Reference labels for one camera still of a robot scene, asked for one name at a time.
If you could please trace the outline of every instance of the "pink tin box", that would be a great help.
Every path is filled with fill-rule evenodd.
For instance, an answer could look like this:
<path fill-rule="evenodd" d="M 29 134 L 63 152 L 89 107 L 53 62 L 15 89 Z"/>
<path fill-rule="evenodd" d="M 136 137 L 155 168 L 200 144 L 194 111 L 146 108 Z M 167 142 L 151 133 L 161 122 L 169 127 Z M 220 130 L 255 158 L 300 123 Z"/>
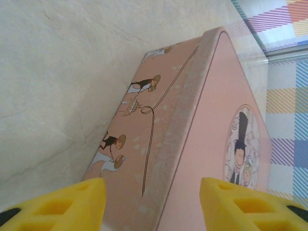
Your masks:
<path fill-rule="evenodd" d="M 103 177 L 103 224 L 205 230 L 202 177 L 266 191 L 271 143 L 223 28 L 148 52 L 84 180 Z"/>

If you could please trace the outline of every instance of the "plaid fabric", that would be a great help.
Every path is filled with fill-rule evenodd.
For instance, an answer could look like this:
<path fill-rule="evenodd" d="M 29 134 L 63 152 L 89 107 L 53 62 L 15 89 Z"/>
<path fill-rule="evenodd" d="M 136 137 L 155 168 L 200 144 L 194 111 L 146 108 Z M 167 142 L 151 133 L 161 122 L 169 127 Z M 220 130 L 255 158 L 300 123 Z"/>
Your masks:
<path fill-rule="evenodd" d="M 269 64 L 266 110 L 273 144 L 268 193 L 308 208 L 308 59 Z"/>
<path fill-rule="evenodd" d="M 308 43 L 308 0 L 231 0 L 264 52 Z"/>

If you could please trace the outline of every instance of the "white marble wall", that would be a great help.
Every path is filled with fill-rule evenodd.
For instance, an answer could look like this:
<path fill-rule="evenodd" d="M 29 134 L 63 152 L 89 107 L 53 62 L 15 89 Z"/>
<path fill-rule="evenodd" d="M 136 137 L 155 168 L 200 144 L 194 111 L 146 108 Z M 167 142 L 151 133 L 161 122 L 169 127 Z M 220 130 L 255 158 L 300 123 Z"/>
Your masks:
<path fill-rule="evenodd" d="M 1 1 L 0 209 L 80 181 L 146 51 L 217 26 L 265 114 L 266 59 L 229 0 Z"/>

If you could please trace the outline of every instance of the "cartoon illustration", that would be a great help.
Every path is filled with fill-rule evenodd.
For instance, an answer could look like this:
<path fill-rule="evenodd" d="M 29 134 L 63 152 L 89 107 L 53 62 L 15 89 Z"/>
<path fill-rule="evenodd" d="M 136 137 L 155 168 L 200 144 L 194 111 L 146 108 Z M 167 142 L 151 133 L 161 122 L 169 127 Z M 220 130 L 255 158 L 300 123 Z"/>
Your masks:
<path fill-rule="evenodd" d="M 131 93 L 139 94 L 145 90 L 148 90 L 148 92 L 154 91 L 156 90 L 156 86 L 159 81 L 160 81 L 160 75 L 156 75 L 154 76 L 154 78 L 145 79 L 139 82 L 132 82 L 127 91 L 127 94 Z"/>
<path fill-rule="evenodd" d="M 109 156 L 104 155 L 104 154 L 100 153 L 100 151 L 98 151 L 94 160 L 92 161 L 92 163 L 90 165 L 89 172 L 91 171 L 92 166 L 96 162 L 99 162 L 99 161 L 103 161 L 103 166 L 101 168 L 100 175 L 102 174 L 103 170 L 109 170 L 109 171 L 112 171 L 112 172 L 118 171 L 121 168 L 125 159 L 126 158 L 123 155 L 118 155 L 116 157 L 116 159 L 113 160 Z"/>
<path fill-rule="evenodd" d="M 235 148 L 234 148 L 234 156 L 235 156 L 235 168 L 233 169 L 233 173 L 230 179 L 231 183 L 239 184 L 240 182 L 240 170 L 243 166 L 245 160 L 245 135 L 246 129 L 248 125 L 248 119 L 243 112 L 240 112 L 240 121 L 239 121 L 239 137 L 236 140 Z"/>
<path fill-rule="evenodd" d="M 252 159 L 248 158 L 248 160 L 245 163 L 244 166 L 244 180 L 243 180 L 243 186 L 244 187 L 248 187 L 250 186 L 250 181 L 251 181 L 251 177 L 252 177 Z"/>
<path fill-rule="evenodd" d="M 104 136 L 103 141 L 101 142 L 101 145 L 99 147 L 99 151 L 105 150 L 105 148 L 109 146 L 110 154 L 111 154 L 111 157 L 112 157 L 112 160 L 113 160 L 114 157 L 112 156 L 112 150 L 111 150 L 112 145 L 115 145 L 115 148 L 118 149 L 118 150 L 123 148 L 125 141 L 126 141 L 126 135 L 120 135 L 119 138 L 109 136 L 107 139 L 105 139 L 107 135 L 108 135 L 108 132 L 106 132 L 106 135 Z"/>
<path fill-rule="evenodd" d="M 122 105 L 123 104 L 127 105 L 127 109 L 125 111 L 118 111 L 118 112 L 124 112 L 124 116 L 130 115 L 131 113 L 135 112 L 142 106 L 136 99 L 130 99 L 129 102 L 122 101 Z"/>
<path fill-rule="evenodd" d="M 161 49 L 157 49 L 157 50 L 154 50 L 154 51 L 149 51 L 145 54 L 143 60 L 142 60 L 142 63 L 144 63 L 144 61 L 150 57 L 151 55 L 153 55 L 153 59 L 155 56 L 157 55 L 164 55 L 164 54 L 168 54 L 171 50 L 172 50 L 173 46 L 168 46 L 168 47 L 163 47 Z"/>
<path fill-rule="evenodd" d="M 260 134 L 257 118 L 249 105 L 236 112 L 228 134 L 225 180 L 254 189 L 260 164 Z"/>

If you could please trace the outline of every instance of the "cartoon groom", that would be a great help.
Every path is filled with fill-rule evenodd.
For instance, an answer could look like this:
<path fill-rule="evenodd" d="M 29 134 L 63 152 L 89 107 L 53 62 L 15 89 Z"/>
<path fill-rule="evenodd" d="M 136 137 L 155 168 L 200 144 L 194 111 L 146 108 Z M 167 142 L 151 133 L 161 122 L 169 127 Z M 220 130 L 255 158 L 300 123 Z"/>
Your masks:
<path fill-rule="evenodd" d="M 239 139 L 236 140 L 234 148 L 234 157 L 235 157 L 235 168 L 233 170 L 232 177 L 230 179 L 231 183 L 239 184 L 240 183 L 240 170 L 243 166 L 245 160 L 245 135 L 248 125 L 248 119 L 243 112 L 240 112 L 240 123 L 239 123 Z"/>

